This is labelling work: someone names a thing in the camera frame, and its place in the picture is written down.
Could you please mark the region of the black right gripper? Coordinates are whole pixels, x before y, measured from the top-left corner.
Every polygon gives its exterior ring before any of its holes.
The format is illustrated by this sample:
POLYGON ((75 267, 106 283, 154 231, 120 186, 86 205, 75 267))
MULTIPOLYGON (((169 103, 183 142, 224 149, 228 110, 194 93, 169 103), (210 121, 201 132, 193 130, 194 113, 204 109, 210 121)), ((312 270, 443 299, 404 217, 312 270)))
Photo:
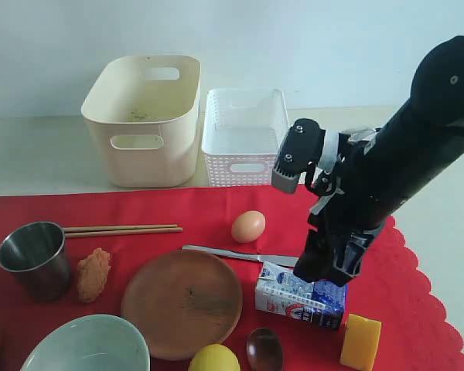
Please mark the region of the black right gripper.
POLYGON ((384 221, 369 220, 375 200, 371 180, 357 166, 375 131, 329 132, 321 158, 311 163, 305 187, 319 199, 310 209, 305 248, 293 274, 305 282, 322 279, 342 287, 360 275, 363 256, 384 221))

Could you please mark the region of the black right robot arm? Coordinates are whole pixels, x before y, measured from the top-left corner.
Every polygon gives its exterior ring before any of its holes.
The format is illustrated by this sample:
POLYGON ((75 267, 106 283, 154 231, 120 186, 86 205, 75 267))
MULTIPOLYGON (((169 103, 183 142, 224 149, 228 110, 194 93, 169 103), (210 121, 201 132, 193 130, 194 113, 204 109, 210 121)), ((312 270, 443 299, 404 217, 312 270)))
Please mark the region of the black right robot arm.
POLYGON ((322 173, 295 276, 343 286, 360 274, 386 219, 464 154, 464 36, 420 62, 408 100, 369 141, 322 173))

